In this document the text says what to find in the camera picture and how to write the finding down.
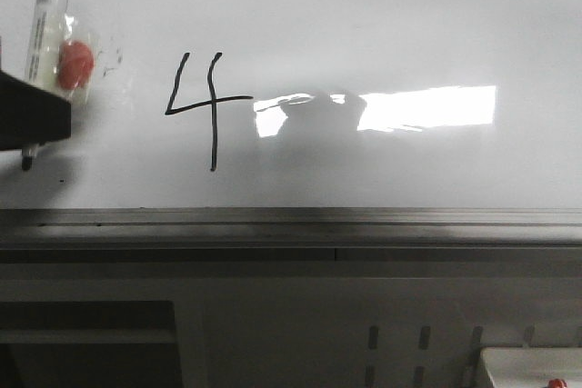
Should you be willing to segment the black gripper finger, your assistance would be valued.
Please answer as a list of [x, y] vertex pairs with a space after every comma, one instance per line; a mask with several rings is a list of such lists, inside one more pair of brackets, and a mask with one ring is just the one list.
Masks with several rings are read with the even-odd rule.
[[60, 96], [1, 70], [1, 150], [71, 136], [72, 106]]

